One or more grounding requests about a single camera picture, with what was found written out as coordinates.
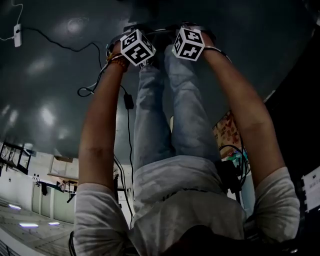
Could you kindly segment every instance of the white t-shirt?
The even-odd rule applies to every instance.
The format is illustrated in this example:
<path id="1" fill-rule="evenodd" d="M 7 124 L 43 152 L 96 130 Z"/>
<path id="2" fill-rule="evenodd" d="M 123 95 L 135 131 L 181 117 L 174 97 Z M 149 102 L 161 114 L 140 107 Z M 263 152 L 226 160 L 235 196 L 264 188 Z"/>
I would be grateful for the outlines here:
<path id="1" fill-rule="evenodd" d="M 132 229 L 110 189 L 81 184 L 74 223 L 76 254 L 116 256 L 134 246 L 139 255 L 158 256 L 196 225 L 244 239 L 245 211 L 220 184 L 214 164 L 200 157 L 180 155 L 143 166 L 134 173 Z M 265 178 L 255 196 L 255 222 L 265 238 L 279 242 L 294 238 L 300 204 L 288 169 Z"/>

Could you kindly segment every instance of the light blue jeans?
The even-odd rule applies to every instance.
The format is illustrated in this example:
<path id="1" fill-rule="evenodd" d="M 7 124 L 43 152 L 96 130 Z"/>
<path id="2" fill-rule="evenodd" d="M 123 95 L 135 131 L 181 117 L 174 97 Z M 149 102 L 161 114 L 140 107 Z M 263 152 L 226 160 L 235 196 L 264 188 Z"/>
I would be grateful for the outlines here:
<path id="1" fill-rule="evenodd" d="M 198 79 L 189 60 L 176 58 L 172 45 L 165 51 L 165 70 L 173 92 L 172 134 L 163 112 L 164 80 L 150 65 L 140 71 L 134 124 L 136 171 L 142 166 L 174 156 L 195 156 L 212 162 L 220 152 L 197 88 Z"/>

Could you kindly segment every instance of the t-shirt sleeve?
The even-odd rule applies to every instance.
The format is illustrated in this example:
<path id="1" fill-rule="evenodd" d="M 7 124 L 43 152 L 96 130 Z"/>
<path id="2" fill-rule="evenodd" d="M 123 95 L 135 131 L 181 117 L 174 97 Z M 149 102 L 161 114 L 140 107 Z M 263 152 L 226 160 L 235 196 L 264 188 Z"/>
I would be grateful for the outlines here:
<path id="1" fill-rule="evenodd" d="M 255 189 L 255 225 L 267 242 L 296 237 L 299 208 L 300 202 L 286 167 L 271 173 Z"/>
<path id="2" fill-rule="evenodd" d="M 128 231 L 126 219 L 109 188 L 94 183 L 78 187 L 73 235 L 77 256 L 123 255 Z"/>

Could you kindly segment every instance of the person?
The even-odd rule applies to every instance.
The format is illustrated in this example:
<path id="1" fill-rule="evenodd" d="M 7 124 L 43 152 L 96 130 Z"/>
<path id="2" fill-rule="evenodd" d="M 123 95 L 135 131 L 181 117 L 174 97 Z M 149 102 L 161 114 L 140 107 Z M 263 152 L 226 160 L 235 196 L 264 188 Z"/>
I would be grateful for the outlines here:
<path id="1" fill-rule="evenodd" d="M 206 33 L 202 37 L 206 46 L 215 46 Z M 241 205 L 221 188 L 214 164 L 220 152 L 197 77 L 191 62 L 176 58 L 172 47 L 164 50 L 174 97 L 172 133 L 163 112 L 161 72 L 152 61 L 146 61 L 139 72 L 132 229 L 115 200 L 113 181 L 117 102 L 126 67 L 111 62 L 101 78 L 79 147 L 73 237 L 77 255 L 115 256 L 132 250 L 142 256 L 209 254 L 206 250 L 216 252 L 224 239 L 228 245 L 247 240 L 253 230 L 249 226 L 264 243 L 283 242 L 297 234 L 299 200 L 271 117 L 253 86 L 224 55 L 202 52 L 226 95 L 247 150 L 256 198 L 248 221 Z M 119 52 L 117 43 L 113 55 Z"/>

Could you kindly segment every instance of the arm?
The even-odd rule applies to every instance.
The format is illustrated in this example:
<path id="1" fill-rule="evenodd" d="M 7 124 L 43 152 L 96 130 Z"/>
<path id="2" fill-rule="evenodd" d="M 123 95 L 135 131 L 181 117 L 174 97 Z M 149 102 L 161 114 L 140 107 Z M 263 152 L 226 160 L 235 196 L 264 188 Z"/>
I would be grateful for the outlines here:
<path id="1" fill-rule="evenodd" d="M 120 52 L 120 44 L 114 53 Z M 90 103 L 79 147 L 79 184 L 96 183 L 114 191 L 114 145 L 118 94 L 124 70 L 110 64 Z"/>
<path id="2" fill-rule="evenodd" d="M 214 46 L 206 34 L 206 45 Z M 251 166 L 253 184 L 258 184 L 277 169 L 284 167 L 271 117 L 253 86 L 221 53 L 203 51 L 214 70 L 242 135 Z"/>

